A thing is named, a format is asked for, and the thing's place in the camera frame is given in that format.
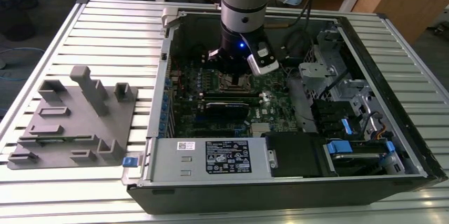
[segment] blue plastic tab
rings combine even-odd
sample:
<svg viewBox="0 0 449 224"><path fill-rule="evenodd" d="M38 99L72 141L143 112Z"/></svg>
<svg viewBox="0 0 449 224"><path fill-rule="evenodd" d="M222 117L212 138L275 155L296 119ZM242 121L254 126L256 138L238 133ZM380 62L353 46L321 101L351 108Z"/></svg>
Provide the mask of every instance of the blue plastic tab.
<svg viewBox="0 0 449 224"><path fill-rule="evenodd" d="M345 127L347 134L348 134L348 135L352 135L352 129L351 129L351 127L349 127L348 120L347 120L347 119L341 119L341 122L343 122L343 125L344 125L344 127Z"/></svg>
<svg viewBox="0 0 449 224"><path fill-rule="evenodd" d="M139 158L138 157L126 157L124 162L122 163L123 167L134 168L139 166Z"/></svg>
<svg viewBox="0 0 449 224"><path fill-rule="evenodd" d="M329 154L352 153L349 141L332 141L328 145Z"/></svg>
<svg viewBox="0 0 449 224"><path fill-rule="evenodd" d="M388 142L387 142L387 148L388 148L388 151L389 151L391 153L396 150L395 144L393 144L392 141L388 141Z"/></svg>

